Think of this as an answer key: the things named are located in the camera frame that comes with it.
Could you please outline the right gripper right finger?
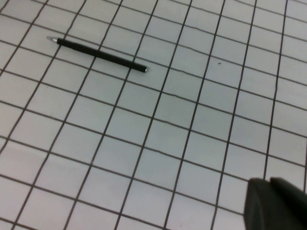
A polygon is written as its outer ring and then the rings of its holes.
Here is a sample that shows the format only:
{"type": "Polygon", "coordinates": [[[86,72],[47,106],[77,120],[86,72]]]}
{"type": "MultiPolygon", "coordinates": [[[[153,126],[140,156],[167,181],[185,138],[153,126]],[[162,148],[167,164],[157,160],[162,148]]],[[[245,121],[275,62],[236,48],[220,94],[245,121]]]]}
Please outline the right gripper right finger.
{"type": "Polygon", "coordinates": [[[295,185],[280,177],[272,177],[271,185],[281,196],[290,213],[307,229],[307,195],[295,185]]]}

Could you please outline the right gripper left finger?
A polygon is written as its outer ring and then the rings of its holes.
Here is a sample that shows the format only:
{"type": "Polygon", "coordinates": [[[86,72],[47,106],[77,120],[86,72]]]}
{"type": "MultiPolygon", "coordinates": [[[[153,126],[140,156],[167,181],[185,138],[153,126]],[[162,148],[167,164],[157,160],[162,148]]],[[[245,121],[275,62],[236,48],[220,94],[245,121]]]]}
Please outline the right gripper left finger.
{"type": "Polygon", "coordinates": [[[244,223],[247,230],[265,230],[268,224],[268,203],[272,195],[269,182],[252,178],[248,182],[244,223]]]}

